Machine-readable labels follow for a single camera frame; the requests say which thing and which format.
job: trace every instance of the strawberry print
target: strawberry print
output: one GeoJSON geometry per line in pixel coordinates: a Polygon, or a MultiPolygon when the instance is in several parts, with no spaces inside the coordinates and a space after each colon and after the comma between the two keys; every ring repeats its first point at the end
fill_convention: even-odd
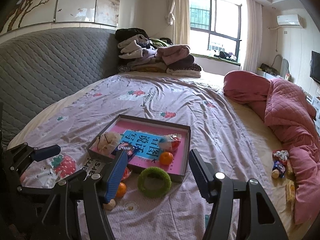
{"type": "Polygon", "coordinates": [[[58,117],[57,121],[66,120],[68,118],[69,118],[68,116],[60,116],[60,117],[58,117]]]}
{"type": "Polygon", "coordinates": [[[175,117],[176,113],[165,111],[165,112],[162,112],[160,115],[164,118],[171,118],[171,117],[175,117]]]}
{"type": "Polygon", "coordinates": [[[136,90],[136,91],[131,90],[128,92],[128,94],[129,95],[136,95],[136,97],[138,97],[138,96],[144,95],[145,92],[143,92],[142,90],[136,90]]]}
{"type": "Polygon", "coordinates": [[[203,102],[207,107],[215,108],[214,104],[212,104],[212,103],[210,103],[208,101],[203,101],[203,102]]]}
{"type": "Polygon", "coordinates": [[[60,177],[62,179],[73,174],[77,169],[75,160],[69,155],[59,154],[57,157],[53,158],[51,165],[56,174],[61,171],[60,177]]]}

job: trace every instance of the television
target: television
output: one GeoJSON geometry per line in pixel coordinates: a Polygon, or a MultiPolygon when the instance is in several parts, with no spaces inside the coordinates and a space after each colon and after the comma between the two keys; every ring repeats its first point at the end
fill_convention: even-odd
{"type": "Polygon", "coordinates": [[[310,77],[320,84],[320,53],[312,52],[310,66],[310,77]]]}

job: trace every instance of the window frame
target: window frame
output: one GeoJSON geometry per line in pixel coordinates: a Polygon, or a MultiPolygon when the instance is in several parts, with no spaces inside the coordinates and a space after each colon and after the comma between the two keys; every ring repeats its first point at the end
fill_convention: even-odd
{"type": "Polygon", "coordinates": [[[210,34],[212,35],[215,35],[215,36],[220,36],[220,37],[223,37],[223,38],[227,38],[227,39],[230,39],[230,40],[233,40],[233,41],[236,41],[236,54],[235,56],[238,58],[239,56],[239,49],[240,49],[240,42],[242,41],[240,39],[240,35],[241,35],[241,6],[242,4],[240,5],[237,5],[237,4],[234,4],[236,6],[238,6],[238,37],[237,38],[234,38],[234,37],[231,37],[231,36],[228,36],[228,35],[225,35],[225,34],[222,34],[222,33],[217,33],[216,32],[216,24],[217,24],[217,0],[215,0],[215,12],[214,12],[214,30],[212,31],[211,30],[211,21],[212,21],[212,0],[210,0],[210,15],[209,15],[209,30],[205,30],[205,29],[200,29],[200,28],[195,28],[195,27],[190,27],[190,30],[193,30],[193,31],[198,31],[198,32],[204,32],[204,33],[208,33],[208,45],[207,45],[207,50],[209,50],[209,43],[210,43],[210,34]]]}

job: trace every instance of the snack package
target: snack package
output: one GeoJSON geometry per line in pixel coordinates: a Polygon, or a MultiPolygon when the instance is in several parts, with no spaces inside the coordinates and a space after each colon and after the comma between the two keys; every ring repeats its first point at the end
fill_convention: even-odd
{"type": "Polygon", "coordinates": [[[158,146],[164,151],[174,152],[178,149],[181,143],[181,137],[182,135],[178,133],[165,135],[158,142],[158,146]]]}
{"type": "Polygon", "coordinates": [[[294,182],[292,180],[289,180],[285,185],[285,197],[286,202],[290,202],[291,204],[293,204],[296,199],[296,190],[294,187],[294,182]]]}
{"type": "Polygon", "coordinates": [[[132,159],[132,157],[139,151],[139,148],[133,146],[130,143],[120,143],[116,149],[111,153],[112,155],[116,155],[118,151],[124,150],[128,155],[128,162],[132,159]]]}
{"type": "Polygon", "coordinates": [[[285,167],[280,161],[275,161],[272,171],[278,170],[279,171],[279,178],[283,178],[284,173],[285,173],[285,167]]]}
{"type": "Polygon", "coordinates": [[[131,172],[132,171],[130,171],[129,168],[126,167],[125,170],[124,170],[124,173],[123,173],[121,181],[124,181],[125,179],[127,179],[130,176],[131,172]]]}
{"type": "Polygon", "coordinates": [[[272,152],[274,160],[280,161],[283,165],[287,165],[289,153],[286,150],[272,152]]]}
{"type": "Polygon", "coordinates": [[[293,172],[293,168],[292,168],[292,164],[291,164],[290,160],[288,160],[286,170],[287,170],[288,176],[290,176],[290,177],[294,176],[294,172],[293,172]]]}
{"type": "Polygon", "coordinates": [[[120,143],[122,136],[118,132],[105,132],[97,137],[99,153],[108,156],[120,143]]]}

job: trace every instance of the black bag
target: black bag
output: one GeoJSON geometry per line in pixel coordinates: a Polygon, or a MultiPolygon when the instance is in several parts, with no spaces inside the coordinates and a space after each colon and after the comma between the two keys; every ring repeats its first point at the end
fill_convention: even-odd
{"type": "Polygon", "coordinates": [[[149,38],[148,34],[144,30],[139,28],[129,28],[116,30],[116,40],[118,42],[122,42],[137,34],[142,34],[145,38],[149,38]]]}

